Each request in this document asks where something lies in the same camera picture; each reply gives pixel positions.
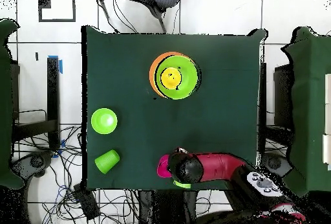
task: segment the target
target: white box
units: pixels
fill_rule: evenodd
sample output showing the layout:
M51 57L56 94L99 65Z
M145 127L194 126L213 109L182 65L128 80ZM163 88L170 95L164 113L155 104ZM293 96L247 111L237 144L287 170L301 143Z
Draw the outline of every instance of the white box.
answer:
M331 164L331 135L323 135L323 163Z
M331 104L331 74L325 75L325 104Z
M325 133L331 135L331 104L325 104Z

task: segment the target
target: white tile floor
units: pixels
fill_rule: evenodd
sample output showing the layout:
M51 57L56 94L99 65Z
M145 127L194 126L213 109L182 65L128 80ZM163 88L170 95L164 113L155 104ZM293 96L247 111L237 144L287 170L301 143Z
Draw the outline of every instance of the white tile floor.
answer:
M132 1L116 0L126 18L138 32L162 32L160 24L149 10ZM71 0L52 0L52 8L44 9L44 17L70 18ZM130 32L116 17L112 0L106 0L112 24L120 32ZM265 28L268 38L265 44L265 61L267 63L267 110L273 111L273 70L276 66L288 63L288 58L280 50L289 43L293 29L298 26L311 26L317 33L326 34L331 30L330 0L182 0L179 5L167 10L164 24L168 33L175 34L248 34L255 28ZM113 32L108 25L102 9L98 8L95 0L76 0L76 22L56 23L38 22L37 0L0 0L0 19L11 18L18 22L20 28L8 39L8 48L12 58L18 60L21 66L19 81L20 110L47 109L46 97L46 58L57 55L63 60L63 73L60 74L60 103L61 128L79 126L81 123L81 32L82 25L92 25L104 32ZM22 122L42 120L41 112L21 114ZM273 124L272 115L268 115L268 124ZM76 137L70 143L79 147ZM31 147L15 145L16 150L30 151ZM75 157L74 162L81 164L81 157ZM63 165L58 158L52 159L51 166L58 176L58 182L64 184ZM70 167L73 184L80 182L81 166ZM28 194L28 208L32 224L41 224L45 217L42 203L48 208L53 207L58 186L55 175L50 168L47 173L37 179L33 178ZM129 211L123 198L114 205L106 205L109 199L123 195L121 190L97 191L97 202L105 214L122 214ZM229 210L223 192L201 191L198 197L209 198L211 210ZM205 199L199 199L197 213L203 213L208 208ZM127 223L133 218L127 217ZM100 216L96 224L115 224L113 220ZM73 224L64 221L61 224ZM87 224L86 219L78 224Z

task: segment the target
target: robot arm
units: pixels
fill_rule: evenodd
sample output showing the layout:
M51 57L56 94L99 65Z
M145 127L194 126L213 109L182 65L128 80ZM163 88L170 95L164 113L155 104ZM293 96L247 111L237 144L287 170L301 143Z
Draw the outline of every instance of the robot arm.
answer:
M188 153L177 148L169 155L168 171L179 183L227 180L241 201L262 217L284 212L301 221L305 216L296 211L278 187L245 161L228 153Z

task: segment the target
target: green tablecloth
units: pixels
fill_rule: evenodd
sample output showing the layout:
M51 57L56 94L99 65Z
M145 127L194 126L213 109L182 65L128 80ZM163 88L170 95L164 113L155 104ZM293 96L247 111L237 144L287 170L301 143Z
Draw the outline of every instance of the green tablecloth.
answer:
M331 192L331 171L323 163L325 132L325 74L331 73L331 37L301 27L285 51L293 62L292 87L295 139L290 152L294 169L284 178L295 194Z
M0 19L0 185L20 189L24 182L9 168L12 158L13 100L12 77L10 74L10 52L6 46L8 37L18 28L10 19Z
M87 33L87 187L174 189L156 174L159 159L177 146L192 152L228 152L255 164L259 43L266 36ZM175 51L201 68L199 90L183 100L158 96L149 83L149 68L162 53ZM97 134L92 114L112 109L118 126ZM120 162L106 175L94 160L115 149ZM192 189L225 190L224 181Z

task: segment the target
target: lime green cup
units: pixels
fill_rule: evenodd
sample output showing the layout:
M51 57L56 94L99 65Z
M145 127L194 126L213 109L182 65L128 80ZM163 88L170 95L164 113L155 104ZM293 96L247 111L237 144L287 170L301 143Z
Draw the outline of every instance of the lime green cup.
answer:
M103 174L108 173L108 171L114 167L118 161L120 161L120 156L115 150L110 150L94 160L96 166Z
M117 116L110 109L97 109L92 115L91 125L97 133L106 135L115 130L117 126Z

